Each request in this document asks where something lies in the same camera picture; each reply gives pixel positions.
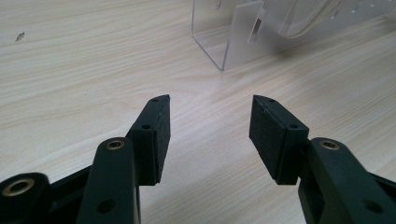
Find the table surface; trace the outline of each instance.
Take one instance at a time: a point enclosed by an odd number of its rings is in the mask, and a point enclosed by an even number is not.
[[[297,187],[277,186],[248,139],[253,94],[396,180],[393,18],[221,72],[191,14],[191,0],[1,1],[0,181],[90,165],[162,94],[172,138],[161,184],[141,188],[144,223],[304,223]]]

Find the light wood surface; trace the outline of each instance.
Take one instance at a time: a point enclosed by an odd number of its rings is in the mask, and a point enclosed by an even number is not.
[[[220,72],[191,13],[191,0],[0,1],[0,181],[90,165],[166,93],[172,138],[162,183],[141,188],[144,223],[304,223],[297,186],[277,186],[248,139],[253,94],[396,180],[395,20]]]

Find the clear acrylic box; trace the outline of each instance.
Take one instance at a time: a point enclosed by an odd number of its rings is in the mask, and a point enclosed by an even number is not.
[[[318,7],[304,6],[303,0],[194,0],[193,37],[220,70],[227,70],[396,8],[396,0],[315,1]],[[323,10],[319,18],[320,4],[335,7]]]

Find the hole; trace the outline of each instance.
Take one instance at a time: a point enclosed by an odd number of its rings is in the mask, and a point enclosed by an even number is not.
[[[381,205],[379,205],[378,203],[375,203],[373,201],[368,201],[368,200],[364,200],[363,201],[364,207],[367,208],[368,210],[374,212],[374,213],[383,213],[384,209],[382,208]]]
[[[26,192],[35,184],[32,178],[17,180],[3,189],[3,195],[7,197],[16,196]]]
[[[27,187],[27,182],[23,181],[11,187],[11,191],[16,192]]]
[[[249,44],[254,44],[256,43],[257,36],[260,30],[260,26],[262,25],[262,20],[259,18],[256,20],[256,23],[254,24],[253,31],[250,34],[250,38],[248,39]]]
[[[116,150],[116,149],[122,148],[124,145],[125,145],[124,142],[115,140],[115,141],[107,143],[106,147],[107,147],[107,149],[110,149],[110,150]]]
[[[221,1],[222,0],[213,0],[213,6],[212,8],[214,9],[219,9],[221,7]]]
[[[335,144],[334,142],[331,142],[331,141],[321,141],[320,144],[322,145],[322,147],[330,149],[330,150],[340,149],[340,147],[337,144]]]
[[[96,207],[96,211],[101,214],[109,213],[116,207],[116,202],[111,199],[107,199],[99,203]]]

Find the wooden table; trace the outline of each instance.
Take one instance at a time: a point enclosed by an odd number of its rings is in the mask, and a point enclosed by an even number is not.
[[[141,188],[144,223],[304,223],[297,187],[277,186],[248,139],[253,94],[396,180],[395,20],[220,72],[191,12],[183,0],[1,1],[0,180],[90,165],[166,93],[172,138],[162,183]]]

